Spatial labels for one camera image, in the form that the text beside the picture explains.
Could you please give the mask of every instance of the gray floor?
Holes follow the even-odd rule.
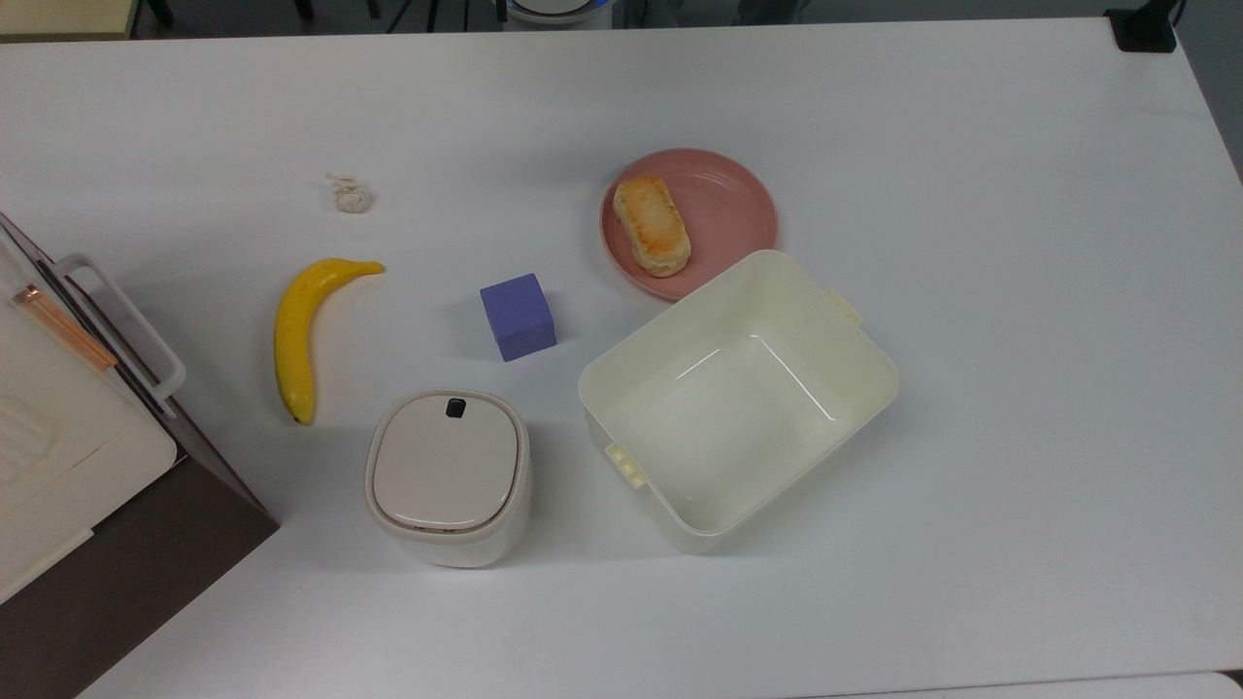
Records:
[[[145,6],[138,39],[382,34],[393,26],[403,0],[379,0],[380,19],[365,0],[312,0],[313,21],[298,17],[293,0],[168,0],[177,21],[160,27]],[[1100,16],[1106,7],[1135,7],[1140,0],[812,0],[807,22],[924,21],[1008,17]],[[413,0],[393,27],[399,34],[498,31],[490,0],[440,0],[429,22],[430,0]],[[737,0],[685,0],[682,26],[728,25]],[[1243,173],[1243,0],[1190,0],[1178,36],[1217,119],[1234,167]]]

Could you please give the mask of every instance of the purple cube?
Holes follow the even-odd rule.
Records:
[[[487,325],[501,348],[501,358],[512,362],[557,343],[552,311],[539,280],[530,274],[481,289]]]

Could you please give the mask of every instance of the banana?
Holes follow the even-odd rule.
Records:
[[[311,366],[311,322],[324,299],[363,276],[384,271],[379,262],[319,260],[293,277],[276,308],[272,347],[281,400],[300,424],[314,420],[314,371]]]

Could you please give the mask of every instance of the black cable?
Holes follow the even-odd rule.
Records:
[[[405,0],[405,2],[401,2],[401,9],[397,11],[397,16],[393,17],[393,24],[389,25],[388,31],[385,31],[384,34],[393,34],[393,30],[397,29],[398,22],[401,21],[401,16],[405,15],[405,11],[410,9],[410,2],[413,2],[413,0]]]
[[[428,34],[434,34],[436,31],[436,10],[440,7],[440,0],[431,0],[431,7],[428,9],[428,26],[423,30]]]

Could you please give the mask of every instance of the bread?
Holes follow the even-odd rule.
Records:
[[[622,219],[634,259],[651,276],[671,276],[686,266],[691,239],[665,182],[656,175],[618,184],[613,210]]]

